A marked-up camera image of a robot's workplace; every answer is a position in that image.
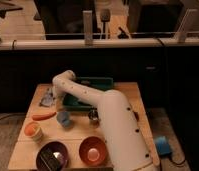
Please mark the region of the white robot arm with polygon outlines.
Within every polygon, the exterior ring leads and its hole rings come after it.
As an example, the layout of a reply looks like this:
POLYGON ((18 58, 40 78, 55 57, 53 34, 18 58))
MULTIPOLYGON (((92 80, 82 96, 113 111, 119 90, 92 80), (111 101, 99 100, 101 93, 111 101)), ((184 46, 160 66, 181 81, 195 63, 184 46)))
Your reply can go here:
POLYGON ((113 170, 157 171, 127 97, 75 83, 75 78, 71 70, 54 76, 55 98, 68 93, 97 109, 113 170))

